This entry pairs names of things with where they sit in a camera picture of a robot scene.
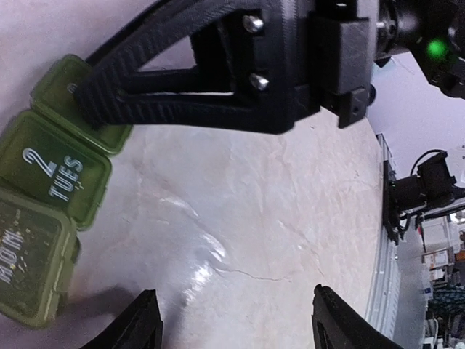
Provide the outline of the green pill organizer box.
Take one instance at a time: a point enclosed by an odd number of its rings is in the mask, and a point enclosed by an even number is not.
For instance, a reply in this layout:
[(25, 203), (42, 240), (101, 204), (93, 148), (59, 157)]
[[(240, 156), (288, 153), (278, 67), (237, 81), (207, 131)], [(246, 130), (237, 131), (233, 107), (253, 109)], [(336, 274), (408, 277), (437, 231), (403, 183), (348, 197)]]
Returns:
[(89, 74), (76, 55), (56, 61), (28, 109), (1, 133), (1, 313), (30, 328), (54, 321), (112, 164), (131, 127), (93, 127), (74, 100)]

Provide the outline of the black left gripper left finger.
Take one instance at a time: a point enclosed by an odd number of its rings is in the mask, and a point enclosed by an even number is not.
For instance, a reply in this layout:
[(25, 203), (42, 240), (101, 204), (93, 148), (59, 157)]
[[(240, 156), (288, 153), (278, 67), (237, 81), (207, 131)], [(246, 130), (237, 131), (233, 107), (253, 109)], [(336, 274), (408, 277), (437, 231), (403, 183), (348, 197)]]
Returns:
[(161, 349), (163, 321), (156, 290), (144, 290), (82, 349)]

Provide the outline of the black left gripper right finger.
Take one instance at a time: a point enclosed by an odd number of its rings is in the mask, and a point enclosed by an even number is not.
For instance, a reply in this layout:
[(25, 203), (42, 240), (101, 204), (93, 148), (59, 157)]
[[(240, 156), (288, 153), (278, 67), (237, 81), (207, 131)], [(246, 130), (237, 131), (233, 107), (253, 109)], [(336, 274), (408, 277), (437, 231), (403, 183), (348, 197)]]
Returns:
[(317, 349), (399, 348), (376, 331), (329, 286), (314, 289), (312, 327)]

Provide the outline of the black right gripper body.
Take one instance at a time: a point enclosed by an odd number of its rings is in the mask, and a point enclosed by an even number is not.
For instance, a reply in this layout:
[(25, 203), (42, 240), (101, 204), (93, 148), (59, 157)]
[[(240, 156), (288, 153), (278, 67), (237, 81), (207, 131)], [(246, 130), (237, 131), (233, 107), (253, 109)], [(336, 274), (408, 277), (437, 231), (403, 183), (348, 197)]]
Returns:
[(429, 84), (464, 97), (462, 1), (282, 1), (262, 22), (268, 130), (324, 108), (342, 129), (358, 122), (376, 96), (373, 65), (404, 52)]

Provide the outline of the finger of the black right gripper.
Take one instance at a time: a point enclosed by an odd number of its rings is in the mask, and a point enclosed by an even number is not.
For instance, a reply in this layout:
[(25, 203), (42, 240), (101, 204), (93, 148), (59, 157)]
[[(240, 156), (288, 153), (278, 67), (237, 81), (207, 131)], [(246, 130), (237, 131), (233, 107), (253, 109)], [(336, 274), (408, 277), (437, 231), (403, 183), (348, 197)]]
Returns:
[(299, 103), (297, 1), (157, 1), (88, 58), (74, 97), (93, 125), (279, 135)]

